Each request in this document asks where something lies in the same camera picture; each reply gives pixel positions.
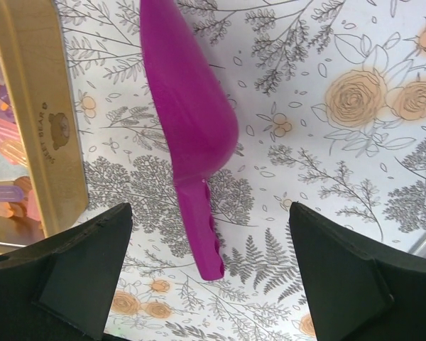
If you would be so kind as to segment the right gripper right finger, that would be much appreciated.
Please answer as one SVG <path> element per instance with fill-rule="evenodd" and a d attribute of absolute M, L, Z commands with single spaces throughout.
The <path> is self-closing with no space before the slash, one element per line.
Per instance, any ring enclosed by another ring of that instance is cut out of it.
<path fill-rule="evenodd" d="M 289 228 L 318 340 L 426 340 L 426 259 L 299 202 Z"/>

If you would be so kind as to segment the magenta plastic scoop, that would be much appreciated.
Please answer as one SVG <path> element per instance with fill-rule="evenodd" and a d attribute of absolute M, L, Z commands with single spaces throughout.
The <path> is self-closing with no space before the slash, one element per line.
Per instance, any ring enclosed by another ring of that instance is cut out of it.
<path fill-rule="evenodd" d="M 174 1 L 142 1 L 140 37 L 146 77 L 166 137 L 173 184 L 200 276 L 224 276 L 208 178 L 231 158 L 238 121 L 201 47 Z"/>

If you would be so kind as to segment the tin of popsicle candies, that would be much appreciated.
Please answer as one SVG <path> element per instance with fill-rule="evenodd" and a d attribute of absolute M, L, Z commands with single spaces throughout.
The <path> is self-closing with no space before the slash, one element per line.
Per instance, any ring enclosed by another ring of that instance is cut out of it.
<path fill-rule="evenodd" d="M 87 208 L 88 194 L 53 1 L 0 1 L 0 62 L 42 219 L 1 219 L 4 254 L 71 228 Z"/>

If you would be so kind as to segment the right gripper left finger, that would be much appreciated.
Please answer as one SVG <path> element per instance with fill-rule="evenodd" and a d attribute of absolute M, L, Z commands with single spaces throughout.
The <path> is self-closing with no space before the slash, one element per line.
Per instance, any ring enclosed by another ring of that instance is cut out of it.
<path fill-rule="evenodd" d="M 130 204 L 0 255 L 0 340 L 115 340 L 104 329 L 133 227 Z"/>

